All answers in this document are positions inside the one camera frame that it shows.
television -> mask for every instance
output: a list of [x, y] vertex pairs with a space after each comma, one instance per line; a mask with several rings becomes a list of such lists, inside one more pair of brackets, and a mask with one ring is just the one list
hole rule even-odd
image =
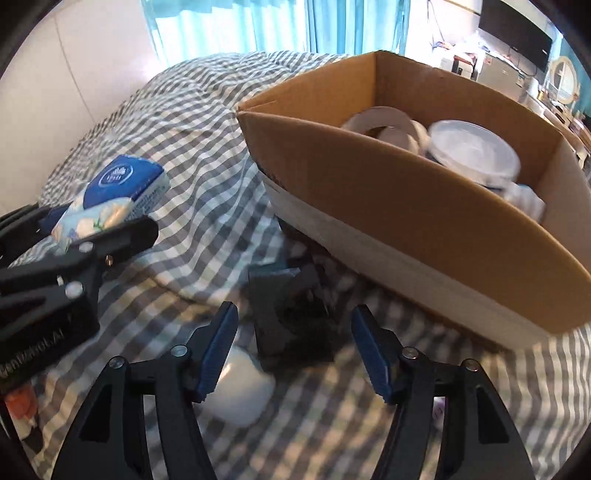
[[502, 0], [482, 0], [478, 28], [506, 43], [542, 72], [548, 66], [552, 39]]

gray checkered fabric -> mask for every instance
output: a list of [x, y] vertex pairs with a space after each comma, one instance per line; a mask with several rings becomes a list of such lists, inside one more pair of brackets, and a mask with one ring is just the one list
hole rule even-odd
[[[71, 199], [118, 154], [159, 162], [171, 188], [154, 212], [155, 247], [112, 272], [100, 292], [100, 333], [36, 380], [44, 449], [33, 459], [49, 478], [85, 394], [108, 360], [155, 358], [185, 342], [224, 300], [248, 317], [243, 295], [249, 264], [296, 255], [274, 218], [235, 115], [238, 102], [297, 73], [336, 61], [308, 53], [220, 55], [179, 64], [152, 79], [97, 125], [49, 178], [45, 204]], [[33, 257], [50, 247], [39, 244]], [[330, 280], [330, 302], [345, 325], [366, 303], [405, 345], [432, 359], [481, 361], [515, 420], [538, 479], [549, 479], [590, 422], [588, 326], [526, 351], [494, 353], [419, 308], [345, 269], [315, 257]], [[255, 352], [252, 326], [237, 343]], [[196, 406], [220, 479], [358, 480], [369, 478], [392, 418], [347, 344], [335, 362], [278, 378], [272, 400], [251, 428], [238, 429]], [[166, 477], [155, 407], [146, 400], [155, 479]], [[423, 478], [431, 478], [439, 436], [433, 434]]]

tissue pack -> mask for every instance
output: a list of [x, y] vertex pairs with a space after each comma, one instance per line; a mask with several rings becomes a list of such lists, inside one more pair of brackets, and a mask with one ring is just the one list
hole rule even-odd
[[169, 185], [157, 163], [119, 155], [74, 198], [51, 235], [66, 251], [72, 242], [150, 213]]

screw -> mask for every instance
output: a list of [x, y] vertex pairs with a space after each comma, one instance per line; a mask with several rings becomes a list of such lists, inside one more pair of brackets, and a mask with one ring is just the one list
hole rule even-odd
[[78, 246], [78, 250], [84, 254], [87, 254], [88, 252], [92, 252], [94, 247], [95, 246], [92, 242], [84, 242]]
[[418, 358], [418, 350], [411, 346], [406, 346], [402, 349], [402, 356], [409, 360], [416, 360]]
[[70, 300], [75, 300], [84, 293], [84, 287], [79, 281], [72, 281], [66, 285], [65, 293]]
[[470, 372], [478, 372], [480, 370], [480, 364], [472, 359], [468, 358], [462, 362], [462, 365], [467, 368]]
[[187, 347], [184, 345], [176, 345], [170, 349], [172, 356], [185, 356], [187, 355], [188, 351], [189, 349], [187, 349]]
[[111, 368], [121, 368], [125, 363], [125, 358], [122, 356], [114, 356], [111, 360], [109, 360], [109, 366]]

curtain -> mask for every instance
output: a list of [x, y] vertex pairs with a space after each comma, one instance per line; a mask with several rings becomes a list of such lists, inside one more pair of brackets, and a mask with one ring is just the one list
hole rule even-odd
[[404, 55], [410, 0], [306, 0], [310, 51]]
[[411, 0], [142, 0], [167, 65], [222, 52], [404, 54]]
[[304, 0], [143, 0], [168, 66], [214, 53], [306, 49]]

